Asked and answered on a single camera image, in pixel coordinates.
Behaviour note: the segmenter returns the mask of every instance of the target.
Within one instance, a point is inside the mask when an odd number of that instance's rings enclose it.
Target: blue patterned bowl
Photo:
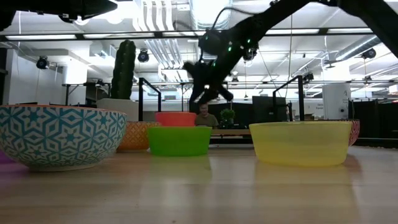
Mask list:
[[[0,150],[36,171],[95,166],[116,152],[127,115],[71,106],[0,106]]]

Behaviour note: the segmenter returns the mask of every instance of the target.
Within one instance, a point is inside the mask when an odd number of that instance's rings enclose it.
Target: cactus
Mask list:
[[[114,63],[111,98],[130,100],[136,60],[134,42],[125,40],[120,44]]]

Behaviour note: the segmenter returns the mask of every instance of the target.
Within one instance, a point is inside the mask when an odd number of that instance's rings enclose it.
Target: person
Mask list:
[[[209,114],[208,105],[207,104],[200,105],[199,109],[200,109],[200,114],[198,114],[197,118],[195,119],[195,125],[196,126],[207,126],[207,127],[213,128],[213,129],[217,129],[218,128],[217,118],[214,115]]]

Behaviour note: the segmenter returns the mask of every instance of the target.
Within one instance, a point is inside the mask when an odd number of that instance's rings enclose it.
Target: t-shirt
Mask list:
[[[195,119],[195,125],[197,126],[203,125],[213,128],[218,126],[218,121],[217,118],[212,114],[209,114],[207,117],[204,117],[201,114],[199,114]]]

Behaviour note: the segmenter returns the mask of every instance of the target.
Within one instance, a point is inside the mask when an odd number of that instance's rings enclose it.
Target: green bowl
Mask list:
[[[150,152],[155,156],[200,156],[207,154],[211,128],[153,127],[148,129]]]

